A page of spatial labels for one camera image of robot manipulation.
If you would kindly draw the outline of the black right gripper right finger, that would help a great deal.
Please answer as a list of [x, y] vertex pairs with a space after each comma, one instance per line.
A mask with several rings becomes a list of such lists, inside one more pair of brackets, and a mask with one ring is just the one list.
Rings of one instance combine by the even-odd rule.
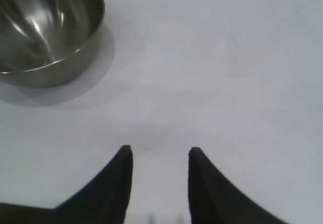
[[234, 186], [199, 147], [189, 151], [188, 201], [192, 223], [284, 223]]

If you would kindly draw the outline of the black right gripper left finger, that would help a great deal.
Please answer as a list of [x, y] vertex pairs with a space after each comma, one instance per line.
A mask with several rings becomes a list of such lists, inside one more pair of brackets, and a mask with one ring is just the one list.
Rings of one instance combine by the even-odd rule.
[[132, 175], [133, 153], [124, 145], [83, 189], [36, 223], [123, 223]]

